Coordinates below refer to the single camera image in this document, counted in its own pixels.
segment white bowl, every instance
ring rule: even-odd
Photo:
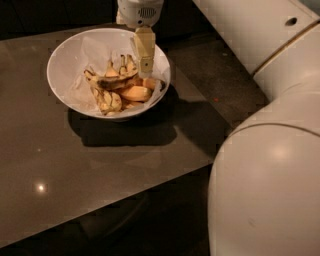
[[[166,85],[161,91],[155,90],[152,98],[142,106],[105,116],[99,111],[84,78],[83,71],[89,66],[99,73],[105,69],[110,58],[115,66],[120,65],[120,54],[131,54],[135,58],[130,45],[133,35],[133,32],[127,30],[102,28],[68,38],[55,49],[48,62],[47,78],[54,94],[79,113],[111,121],[126,121],[153,107],[165,95],[171,79],[169,61],[158,46],[155,48],[152,76],[161,78]]]

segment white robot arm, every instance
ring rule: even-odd
[[[215,159],[211,255],[318,256],[320,18],[297,0],[194,2],[270,100]]]
[[[131,43],[141,77],[153,70],[156,37],[151,27],[159,20],[162,6],[163,0],[118,0],[117,23],[135,29]]]

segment white paper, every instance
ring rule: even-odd
[[[95,101],[94,96],[90,90],[90,85],[85,79],[84,70],[92,68],[97,74],[103,75],[106,70],[108,60],[112,60],[116,70],[120,68],[121,54],[127,55],[131,54],[135,60],[132,49],[120,49],[111,50],[112,48],[108,44],[92,39],[90,37],[83,37],[80,58],[81,65],[79,65],[79,70],[77,70],[77,75],[74,78],[73,83],[69,86],[69,90],[66,92],[65,97],[68,97],[70,105],[77,105],[78,109],[83,112],[88,113],[88,115],[93,116],[104,116]],[[155,63],[152,77],[161,79],[164,81],[163,74],[157,68]],[[152,94],[152,97],[148,102],[136,106],[131,109],[119,112],[113,117],[127,117],[128,115],[136,115],[141,112],[144,108],[149,108],[154,102],[156,102],[159,97],[163,95],[164,92],[160,91],[160,82],[156,85],[156,88]]]

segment bowl rim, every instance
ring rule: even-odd
[[[49,84],[49,87],[51,89],[51,91],[54,93],[54,95],[60,100],[60,102],[62,102],[65,106],[67,106],[68,108],[76,111],[76,112],[79,112],[83,115],[86,115],[88,117],[92,117],[92,118],[96,118],[96,119],[102,119],[102,120],[109,120],[109,121],[126,121],[126,120],[129,120],[135,116],[139,116],[141,115],[142,113],[148,111],[149,109],[151,109],[152,107],[154,107],[163,97],[164,95],[166,94],[169,86],[170,86],[170,83],[171,83],[171,66],[170,66],[170,62],[168,60],[168,57],[167,55],[162,51],[162,49],[156,44],[155,45],[155,49],[157,49],[159,51],[159,53],[163,56],[165,56],[165,59],[166,59],[166,62],[168,64],[168,68],[169,68],[169,73],[168,73],[168,82],[166,82],[166,86],[164,89],[162,89],[163,93],[161,94],[160,97],[158,97],[152,104],[150,104],[149,107],[147,108],[143,108],[141,109],[141,111],[139,113],[132,113],[132,114],[128,114],[126,116],[122,116],[122,117],[117,117],[117,116],[96,116],[96,115],[90,115],[88,113],[85,113],[84,111],[81,111],[80,109],[76,109],[68,104],[66,104],[62,97],[56,93],[55,90],[53,90],[53,87],[51,86],[51,82],[50,82],[50,67],[52,65],[52,62],[53,62],[53,58],[56,56],[56,53],[57,51],[61,48],[62,45],[66,44],[67,42],[77,38],[77,37],[81,37],[83,34],[87,34],[87,33],[91,33],[91,32],[112,32],[112,31],[116,31],[116,32],[124,32],[124,33],[128,33],[128,34],[131,34],[131,35],[134,35],[134,32],[133,31],[130,31],[130,30],[126,30],[126,29],[120,29],[120,28],[94,28],[94,29],[89,29],[89,30],[86,30],[86,31],[82,31],[82,32],[79,32],[73,36],[70,36],[68,37],[67,39],[65,39],[63,42],[61,42],[55,49],[54,51],[51,53],[50,55],[50,58],[48,60],[48,64],[47,64],[47,81],[48,81],[48,84]]]

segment reflective surface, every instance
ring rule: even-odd
[[[224,140],[228,125],[174,63],[168,97],[121,129],[70,111],[45,70],[78,32],[0,42],[1,247],[206,166]]]

